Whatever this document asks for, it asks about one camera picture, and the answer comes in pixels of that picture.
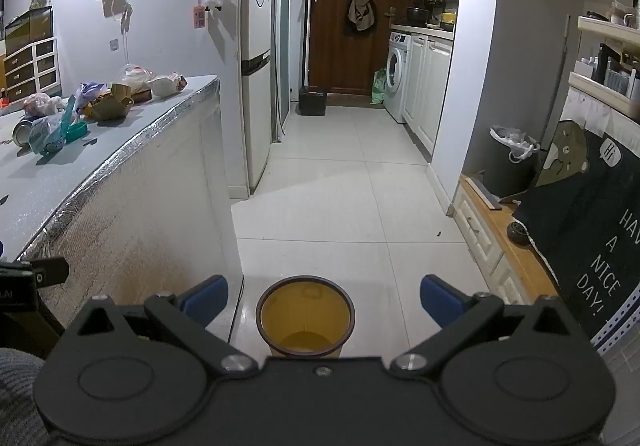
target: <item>cooking pot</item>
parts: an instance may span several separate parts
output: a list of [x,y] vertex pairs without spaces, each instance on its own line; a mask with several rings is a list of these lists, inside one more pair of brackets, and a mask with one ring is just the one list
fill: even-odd
[[411,23],[424,23],[429,21],[429,11],[421,7],[407,7],[406,18]]

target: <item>aluminum foil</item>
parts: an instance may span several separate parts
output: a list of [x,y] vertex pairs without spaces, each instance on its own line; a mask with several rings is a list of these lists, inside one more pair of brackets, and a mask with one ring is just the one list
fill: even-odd
[[228,339],[242,269],[225,177],[220,81],[194,92],[99,166],[60,205],[20,260],[64,256],[65,284],[40,290],[65,327],[97,294],[133,304],[213,274],[229,283],[209,330]]

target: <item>green bag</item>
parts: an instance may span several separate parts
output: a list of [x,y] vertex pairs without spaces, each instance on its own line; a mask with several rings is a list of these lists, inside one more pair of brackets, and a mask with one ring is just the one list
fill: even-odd
[[385,100],[386,69],[380,69],[373,74],[373,87],[371,91],[371,103],[379,105]]

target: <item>wooden shelf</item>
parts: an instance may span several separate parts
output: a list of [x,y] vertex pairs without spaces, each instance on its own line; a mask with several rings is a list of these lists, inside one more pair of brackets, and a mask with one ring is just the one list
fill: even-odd
[[631,103],[626,96],[623,96],[615,90],[611,90],[609,87],[596,83],[586,76],[572,72],[569,74],[569,86],[596,98],[611,108],[615,108],[628,118],[637,119],[640,117],[640,105]]
[[471,198],[482,219],[494,234],[498,244],[504,251],[511,267],[516,271],[529,297],[535,300],[538,296],[549,294],[556,296],[558,292],[549,278],[546,266],[536,251],[530,246],[519,246],[509,240],[507,226],[513,222],[512,204],[503,204],[501,210],[490,210],[475,190],[460,176],[460,186]]
[[599,34],[605,38],[612,38],[620,42],[623,48],[633,54],[640,54],[640,30],[616,25],[603,20],[595,20],[585,16],[578,17],[578,29],[583,32]]

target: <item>hanging tag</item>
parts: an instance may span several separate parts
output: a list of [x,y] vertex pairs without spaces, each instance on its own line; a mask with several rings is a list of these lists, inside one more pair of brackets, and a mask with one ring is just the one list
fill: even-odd
[[193,8],[193,28],[201,29],[205,26],[204,6],[196,6]]

